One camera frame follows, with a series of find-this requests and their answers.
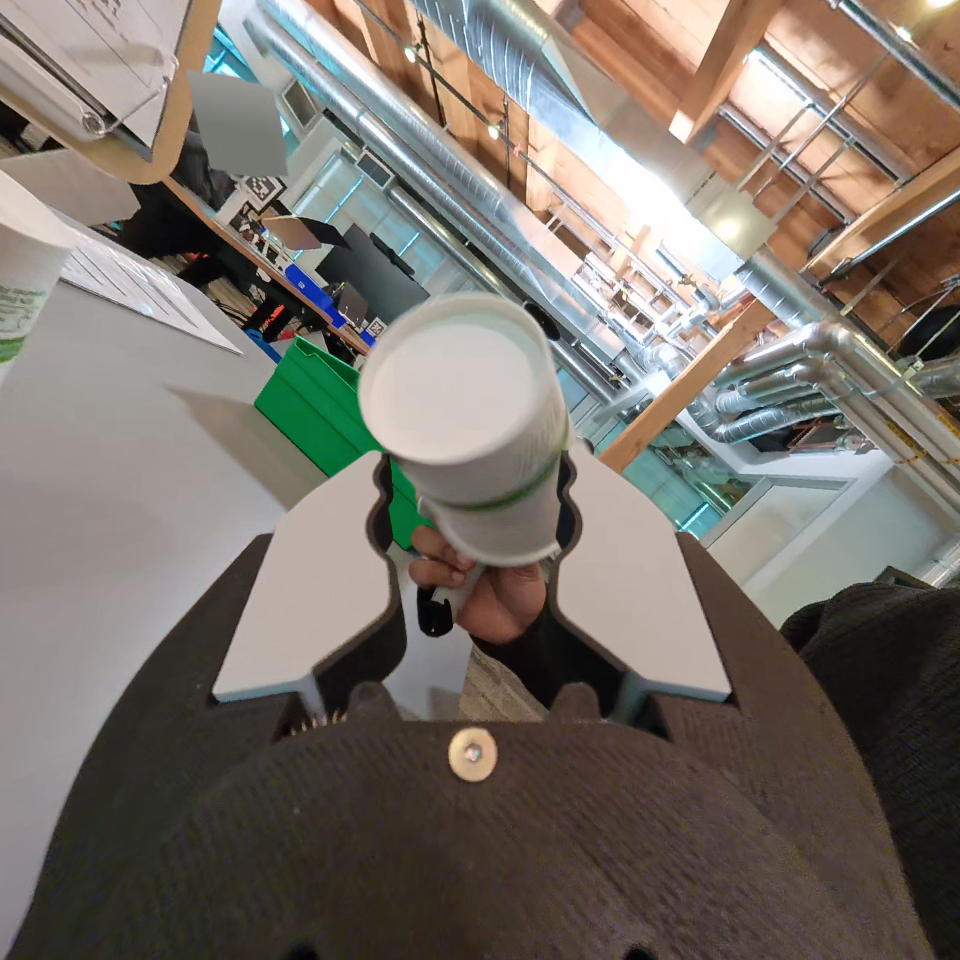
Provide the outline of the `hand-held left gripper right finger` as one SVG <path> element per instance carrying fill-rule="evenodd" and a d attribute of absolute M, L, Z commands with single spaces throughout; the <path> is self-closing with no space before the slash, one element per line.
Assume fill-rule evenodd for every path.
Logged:
<path fill-rule="evenodd" d="M 586 443 L 560 466 L 548 603 L 614 672 L 604 714 L 636 721 L 653 694 L 728 702 L 732 683 L 672 524 Z"/>

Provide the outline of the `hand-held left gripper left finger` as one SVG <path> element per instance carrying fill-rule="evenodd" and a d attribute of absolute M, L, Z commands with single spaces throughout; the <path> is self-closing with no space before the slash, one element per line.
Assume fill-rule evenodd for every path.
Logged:
<path fill-rule="evenodd" d="M 212 695 L 220 703 L 299 697 L 315 717 L 401 665 L 407 631 L 393 543 L 389 459 L 357 461 L 277 523 Z"/>

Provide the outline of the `green plastic bin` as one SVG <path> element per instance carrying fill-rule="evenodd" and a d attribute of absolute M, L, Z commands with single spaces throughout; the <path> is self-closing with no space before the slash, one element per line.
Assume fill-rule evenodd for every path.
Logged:
<path fill-rule="evenodd" d="M 359 371 L 296 336 L 254 402 L 255 409 L 326 477 L 382 447 L 366 427 Z"/>

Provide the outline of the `white paper cup green band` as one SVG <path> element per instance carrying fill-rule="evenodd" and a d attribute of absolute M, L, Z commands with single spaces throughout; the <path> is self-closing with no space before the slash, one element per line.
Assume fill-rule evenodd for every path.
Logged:
<path fill-rule="evenodd" d="M 75 248 L 72 230 L 1 174 L 1 378 L 23 349 Z"/>
<path fill-rule="evenodd" d="M 368 355 L 364 424 L 417 509 L 463 556 L 501 569 L 556 552 L 573 429 L 546 334 L 494 294 L 435 296 Z"/>

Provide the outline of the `person's right forearm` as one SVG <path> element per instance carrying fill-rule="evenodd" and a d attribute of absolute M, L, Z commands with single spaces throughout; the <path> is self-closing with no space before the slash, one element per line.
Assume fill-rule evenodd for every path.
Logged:
<path fill-rule="evenodd" d="M 576 638 L 549 631 L 545 601 L 514 641 L 471 638 L 542 706 L 584 683 L 604 713 L 615 672 Z M 865 762 L 935 953 L 958 958 L 958 587 L 856 583 L 797 610 L 780 631 Z"/>

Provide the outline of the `grey desk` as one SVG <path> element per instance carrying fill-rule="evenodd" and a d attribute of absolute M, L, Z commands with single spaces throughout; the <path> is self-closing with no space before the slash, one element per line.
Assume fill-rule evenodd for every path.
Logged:
<path fill-rule="evenodd" d="M 217 705 L 210 629 L 175 627 L 319 483 L 251 405 L 268 362 L 244 351 L 59 283 L 2 388 L 2 953 L 92 745 L 94 850 L 67 867 L 98 900 L 300 706 Z"/>

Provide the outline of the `person's right hand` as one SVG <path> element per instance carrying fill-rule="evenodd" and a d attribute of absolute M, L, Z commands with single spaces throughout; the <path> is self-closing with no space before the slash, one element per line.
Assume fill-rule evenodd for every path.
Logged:
<path fill-rule="evenodd" d="M 456 589 L 476 563 L 458 552 L 436 529 L 414 529 L 418 557 L 409 564 L 416 586 Z M 538 562 L 509 568 L 489 566 L 462 607 L 457 624 L 480 642 L 513 642 L 524 634 L 546 604 L 546 579 Z"/>

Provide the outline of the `silver pipe cluster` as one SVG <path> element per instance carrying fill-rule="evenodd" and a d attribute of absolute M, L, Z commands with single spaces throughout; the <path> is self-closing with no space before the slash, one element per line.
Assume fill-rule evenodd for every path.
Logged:
<path fill-rule="evenodd" d="M 844 322 L 821 320 L 731 362 L 685 412 L 727 445 L 839 414 L 931 492 L 957 499 L 958 420 L 919 375 Z"/>

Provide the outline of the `small blue bin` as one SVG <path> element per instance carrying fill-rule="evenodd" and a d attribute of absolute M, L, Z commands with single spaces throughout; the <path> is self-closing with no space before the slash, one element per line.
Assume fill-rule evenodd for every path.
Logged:
<path fill-rule="evenodd" d="M 286 281 L 313 306 L 326 313 L 331 313 L 331 311 L 335 310 L 333 301 L 326 289 L 319 282 L 312 279 L 296 262 L 291 262 L 286 266 L 284 276 Z"/>

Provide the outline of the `black computer monitor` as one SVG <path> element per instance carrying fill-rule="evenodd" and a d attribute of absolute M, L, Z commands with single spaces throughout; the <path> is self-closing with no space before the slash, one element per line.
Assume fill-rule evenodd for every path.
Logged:
<path fill-rule="evenodd" d="M 411 268 L 377 235 L 354 223 L 342 239 L 345 246 L 332 246 L 316 272 L 326 284 L 346 283 L 354 289 L 375 318 L 390 325 L 430 299 Z"/>

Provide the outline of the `laminated paper sheet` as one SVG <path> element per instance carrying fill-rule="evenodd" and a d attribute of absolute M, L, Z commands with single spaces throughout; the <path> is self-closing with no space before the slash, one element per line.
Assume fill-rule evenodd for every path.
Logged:
<path fill-rule="evenodd" d="M 192 303 L 171 274 L 141 265 L 106 241 L 78 231 L 73 234 L 74 249 L 60 271 L 63 282 L 199 341 L 243 354 Z"/>

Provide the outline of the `wooden work table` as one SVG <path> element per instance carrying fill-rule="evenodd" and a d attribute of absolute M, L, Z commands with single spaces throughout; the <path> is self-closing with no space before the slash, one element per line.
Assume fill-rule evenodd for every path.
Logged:
<path fill-rule="evenodd" d="M 286 278 L 285 274 L 277 268 L 276 264 L 269 262 L 256 252 L 255 249 L 246 243 L 241 235 L 230 226 L 220 222 L 216 218 L 214 211 L 192 191 L 179 184 L 170 175 L 163 177 L 161 182 L 200 222 L 203 222 L 211 232 L 231 246 L 239 255 L 252 263 L 261 274 L 269 278 L 271 283 L 286 290 L 300 303 L 318 314 L 326 326 L 330 330 L 333 330 L 342 342 L 348 344 L 358 354 L 368 355 L 371 352 L 372 347 L 367 344 L 356 331 L 349 327 L 339 314 L 333 309 L 327 310 L 317 303 L 314 303 L 304 291 L 300 290 Z"/>

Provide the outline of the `tan document stand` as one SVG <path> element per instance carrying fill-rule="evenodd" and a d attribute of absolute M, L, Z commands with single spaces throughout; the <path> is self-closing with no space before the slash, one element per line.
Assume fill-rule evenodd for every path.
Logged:
<path fill-rule="evenodd" d="M 267 233 L 291 251 L 317 250 L 323 246 L 350 249 L 350 243 L 331 223 L 296 215 L 261 218 Z"/>

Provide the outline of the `printed instruction sheet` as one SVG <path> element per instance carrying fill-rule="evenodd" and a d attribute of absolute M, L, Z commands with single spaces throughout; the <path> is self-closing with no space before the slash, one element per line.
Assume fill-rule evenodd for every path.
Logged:
<path fill-rule="evenodd" d="M 153 158 L 190 1 L 3 1 L 2 88 L 79 142 Z"/>

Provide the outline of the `silver ventilation duct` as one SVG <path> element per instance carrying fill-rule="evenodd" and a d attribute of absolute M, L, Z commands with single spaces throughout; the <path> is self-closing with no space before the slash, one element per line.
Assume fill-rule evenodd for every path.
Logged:
<path fill-rule="evenodd" d="M 246 30 L 457 225 L 531 299 L 614 356 L 623 348 L 574 281 L 580 259 L 306 2 L 258 2 Z M 415 2 L 531 119 L 714 282 L 763 246 L 770 222 L 577 50 L 529 2 Z"/>

